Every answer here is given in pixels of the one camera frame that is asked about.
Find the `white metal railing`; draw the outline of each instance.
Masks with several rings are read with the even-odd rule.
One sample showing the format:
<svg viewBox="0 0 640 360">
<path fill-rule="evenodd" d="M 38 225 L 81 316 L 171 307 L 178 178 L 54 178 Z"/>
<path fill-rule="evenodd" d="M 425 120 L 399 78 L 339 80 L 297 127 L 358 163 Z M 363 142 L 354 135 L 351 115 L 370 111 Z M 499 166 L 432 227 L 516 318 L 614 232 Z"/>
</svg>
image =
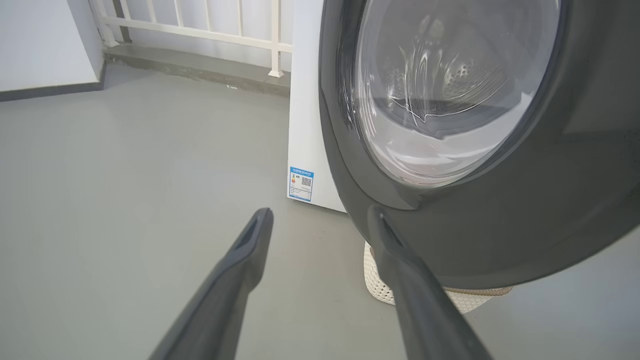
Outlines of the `white metal railing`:
<svg viewBox="0 0 640 360">
<path fill-rule="evenodd" d="M 173 0 L 178 26 L 158 23 L 156 19 L 156 12 L 154 10 L 153 0 L 147 0 L 147 10 L 149 12 L 149 19 L 151 19 L 151 21 L 132 19 L 131 14 L 129 13 L 127 0 L 119 0 L 120 4 L 122 5 L 124 18 L 109 16 L 104 7 L 103 1 L 105 0 L 92 1 L 94 2 L 98 12 L 97 18 L 100 22 L 99 26 L 102 32 L 102 36 L 104 37 L 104 43 L 110 47 L 118 45 L 118 42 L 115 41 L 113 32 L 108 25 L 127 26 L 130 28 L 162 31 L 165 33 L 186 35 L 188 37 L 207 38 L 211 40 L 230 42 L 233 44 L 260 47 L 261 49 L 271 50 L 271 71 L 269 72 L 269 75 L 276 78 L 279 78 L 283 75 L 280 68 L 280 53 L 293 52 L 292 45 L 283 44 L 280 42 L 280 0 L 271 0 L 271 40 L 261 40 L 243 36 L 242 0 L 236 0 L 238 35 L 211 31 L 211 14 L 209 13 L 209 4 L 207 0 L 204 0 L 204 4 L 202 5 L 207 19 L 206 30 L 184 26 L 184 21 L 182 19 L 181 0 Z"/>
</svg>

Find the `washing machine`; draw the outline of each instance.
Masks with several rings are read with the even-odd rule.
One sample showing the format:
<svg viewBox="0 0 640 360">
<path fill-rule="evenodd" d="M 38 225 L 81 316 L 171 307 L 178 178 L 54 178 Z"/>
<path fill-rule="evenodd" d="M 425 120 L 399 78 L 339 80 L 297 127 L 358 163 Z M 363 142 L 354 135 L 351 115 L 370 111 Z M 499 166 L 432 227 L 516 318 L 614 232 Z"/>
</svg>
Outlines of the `washing machine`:
<svg viewBox="0 0 640 360">
<path fill-rule="evenodd" d="M 368 209 L 383 209 L 452 288 L 595 254 L 640 222 L 639 11 L 296 3 L 288 196 L 346 210 L 365 239 Z"/>
</svg>

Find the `perforated plastic base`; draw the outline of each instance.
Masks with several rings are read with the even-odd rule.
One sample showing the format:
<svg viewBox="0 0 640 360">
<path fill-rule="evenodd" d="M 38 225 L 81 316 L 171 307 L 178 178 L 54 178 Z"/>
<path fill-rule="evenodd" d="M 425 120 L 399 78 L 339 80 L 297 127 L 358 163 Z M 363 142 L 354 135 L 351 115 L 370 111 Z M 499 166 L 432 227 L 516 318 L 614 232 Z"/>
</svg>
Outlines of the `perforated plastic base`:
<svg viewBox="0 0 640 360">
<path fill-rule="evenodd" d="M 378 267 L 376 266 L 376 260 L 371 254 L 371 247 L 367 242 L 364 244 L 364 282 L 367 285 L 367 290 L 369 290 L 369 293 L 374 298 L 387 304 L 395 305 L 396 302 L 394 301 L 393 291 L 391 291 L 378 275 Z M 447 289 L 445 292 L 451 301 L 453 301 L 456 308 L 458 308 L 458 311 L 464 314 L 484 304 L 490 298 L 505 295 L 509 291 L 511 291 L 511 288 L 490 290 Z"/>
</svg>

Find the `concrete floor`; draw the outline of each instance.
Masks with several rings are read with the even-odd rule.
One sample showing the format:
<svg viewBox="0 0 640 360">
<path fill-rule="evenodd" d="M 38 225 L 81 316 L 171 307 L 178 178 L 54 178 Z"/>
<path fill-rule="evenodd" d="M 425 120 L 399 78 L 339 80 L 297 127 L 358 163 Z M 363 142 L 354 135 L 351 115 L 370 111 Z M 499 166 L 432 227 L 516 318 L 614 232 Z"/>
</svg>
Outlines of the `concrete floor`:
<svg viewBox="0 0 640 360">
<path fill-rule="evenodd" d="M 237 359 L 402 359 L 346 215 L 285 198 L 286 99 L 110 65 L 0 103 L 0 359 L 146 359 L 245 222 L 275 213 Z M 466 315 L 496 360 L 635 359 L 640 229 Z"/>
</svg>

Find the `white washing machine body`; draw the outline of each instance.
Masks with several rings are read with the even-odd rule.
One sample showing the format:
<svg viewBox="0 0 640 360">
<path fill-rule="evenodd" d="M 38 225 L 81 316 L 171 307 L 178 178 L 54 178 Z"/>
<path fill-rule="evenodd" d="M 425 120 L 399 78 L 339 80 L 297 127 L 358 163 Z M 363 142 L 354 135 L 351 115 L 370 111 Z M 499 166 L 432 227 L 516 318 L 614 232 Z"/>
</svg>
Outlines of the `white washing machine body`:
<svg viewBox="0 0 640 360">
<path fill-rule="evenodd" d="M 320 125 L 318 59 L 323 5 L 324 0 L 295 4 L 287 197 L 346 212 L 333 183 Z"/>
</svg>

